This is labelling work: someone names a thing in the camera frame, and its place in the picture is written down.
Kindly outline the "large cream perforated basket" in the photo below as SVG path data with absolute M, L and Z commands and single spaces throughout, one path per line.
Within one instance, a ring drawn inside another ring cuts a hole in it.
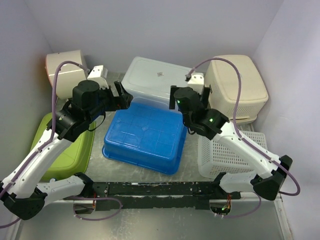
M 238 92 L 240 98 L 236 109 L 238 124 L 252 123 L 269 99 L 263 79 L 250 57 L 246 55 L 220 55 L 219 58 L 232 62 L 212 60 L 204 76 L 204 84 L 210 88 L 208 103 L 212 109 L 233 119 Z

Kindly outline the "green plastic tub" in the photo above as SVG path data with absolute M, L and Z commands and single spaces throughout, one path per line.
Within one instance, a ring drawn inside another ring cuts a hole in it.
M 96 123 L 91 123 L 89 130 L 82 133 L 75 142 L 56 158 L 42 176 L 42 182 L 48 182 L 51 179 L 63 180 L 76 173 L 86 172 L 95 137 L 95 132 L 91 130 L 95 127 Z

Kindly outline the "white perforated basket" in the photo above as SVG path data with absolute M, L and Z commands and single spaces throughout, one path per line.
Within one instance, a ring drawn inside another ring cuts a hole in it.
M 231 150 L 204 136 L 198 137 L 197 164 L 200 175 L 209 179 L 216 178 L 221 172 L 238 174 L 253 170 Z

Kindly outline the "white plastic tub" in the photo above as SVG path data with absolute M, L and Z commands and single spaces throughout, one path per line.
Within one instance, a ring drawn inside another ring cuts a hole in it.
M 163 61 L 135 57 L 121 83 L 139 103 L 169 110 L 171 86 L 186 87 L 186 74 L 191 68 Z

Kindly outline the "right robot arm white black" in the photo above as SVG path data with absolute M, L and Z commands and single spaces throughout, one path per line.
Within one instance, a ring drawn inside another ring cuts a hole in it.
M 264 149 L 240 133 L 227 116 L 207 108 L 204 98 L 209 91 L 206 87 L 202 94 L 198 94 L 191 87 L 173 85 L 170 88 L 169 108 L 178 108 L 183 125 L 192 134 L 223 145 L 252 167 L 250 172 L 219 173 L 212 186 L 213 195 L 223 199 L 233 192 L 253 192 L 265 200 L 275 200 L 289 175 L 293 160 L 287 155 L 278 156 Z

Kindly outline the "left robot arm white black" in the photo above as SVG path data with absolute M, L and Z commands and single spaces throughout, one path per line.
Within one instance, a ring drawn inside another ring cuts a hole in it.
M 93 80 L 83 80 L 72 90 L 72 98 L 52 114 L 40 140 L 21 164 L 0 182 L 0 200 L 21 220 L 29 220 L 43 207 L 64 198 L 89 199 L 94 182 L 78 172 L 63 180 L 42 183 L 41 178 L 57 157 L 99 116 L 126 110 L 133 96 L 115 81 L 118 95 Z

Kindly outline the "blue plastic tub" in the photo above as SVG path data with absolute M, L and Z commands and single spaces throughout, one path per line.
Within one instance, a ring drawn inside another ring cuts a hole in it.
M 166 175 L 180 166 L 187 135 L 182 114 L 133 102 L 118 110 L 103 139 L 105 158 Z

